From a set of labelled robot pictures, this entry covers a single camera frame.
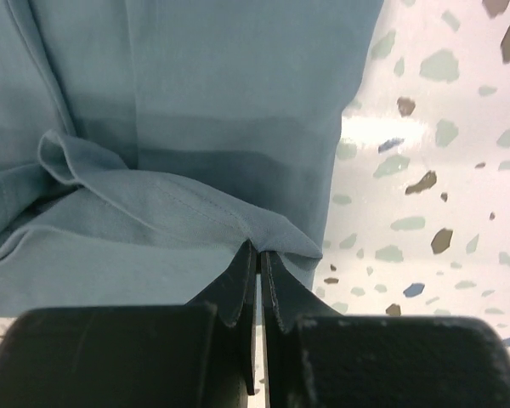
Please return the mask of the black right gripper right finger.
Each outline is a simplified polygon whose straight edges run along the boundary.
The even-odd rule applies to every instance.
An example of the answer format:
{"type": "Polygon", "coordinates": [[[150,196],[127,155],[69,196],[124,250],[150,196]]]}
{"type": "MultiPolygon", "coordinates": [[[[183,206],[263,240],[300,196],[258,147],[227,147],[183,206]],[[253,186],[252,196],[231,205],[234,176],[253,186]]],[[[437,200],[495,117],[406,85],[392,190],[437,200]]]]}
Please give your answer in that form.
{"type": "Polygon", "coordinates": [[[351,316],[259,258],[269,407],[510,407],[510,357],[482,320],[351,316]]]}

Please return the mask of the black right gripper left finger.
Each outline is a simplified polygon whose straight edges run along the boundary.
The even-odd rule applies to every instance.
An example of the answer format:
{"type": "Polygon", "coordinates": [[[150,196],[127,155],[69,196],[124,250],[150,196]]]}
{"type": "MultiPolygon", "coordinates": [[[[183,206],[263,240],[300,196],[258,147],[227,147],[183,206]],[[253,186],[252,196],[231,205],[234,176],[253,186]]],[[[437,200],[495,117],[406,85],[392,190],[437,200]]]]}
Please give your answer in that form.
{"type": "Polygon", "coordinates": [[[250,241],[183,305],[35,309],[0,343],[0,407],[244,407],[254,393],[250,241]]]}

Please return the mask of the grey-blue t-shirt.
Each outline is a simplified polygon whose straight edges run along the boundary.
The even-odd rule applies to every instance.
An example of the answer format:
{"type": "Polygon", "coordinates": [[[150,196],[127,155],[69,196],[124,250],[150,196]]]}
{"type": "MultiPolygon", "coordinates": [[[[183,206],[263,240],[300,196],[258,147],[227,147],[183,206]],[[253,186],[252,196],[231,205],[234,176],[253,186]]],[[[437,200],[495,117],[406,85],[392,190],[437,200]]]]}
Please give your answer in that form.
{"type": "Polygon", "coordinates": [[[0,317],[310,286],[378,1],[0,1],[0,317]]]}

